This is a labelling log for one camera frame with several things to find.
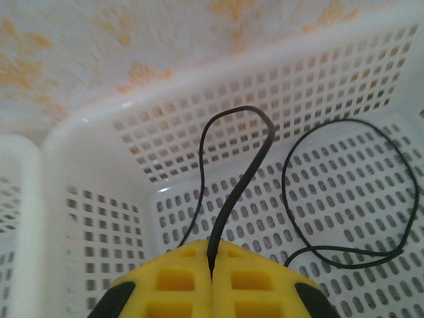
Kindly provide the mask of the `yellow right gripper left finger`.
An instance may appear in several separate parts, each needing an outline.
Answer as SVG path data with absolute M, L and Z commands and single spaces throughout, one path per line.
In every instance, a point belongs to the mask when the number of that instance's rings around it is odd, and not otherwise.
M 89 317 L 212 317 L 206 240 L 167 252 L 116 279 Z

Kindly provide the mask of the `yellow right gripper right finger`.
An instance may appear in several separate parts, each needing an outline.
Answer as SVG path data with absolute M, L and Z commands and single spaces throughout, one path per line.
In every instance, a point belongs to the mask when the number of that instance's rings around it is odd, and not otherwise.
M 214 317 L 335 317 L 308 277 L 221 241 L 212 280 Z

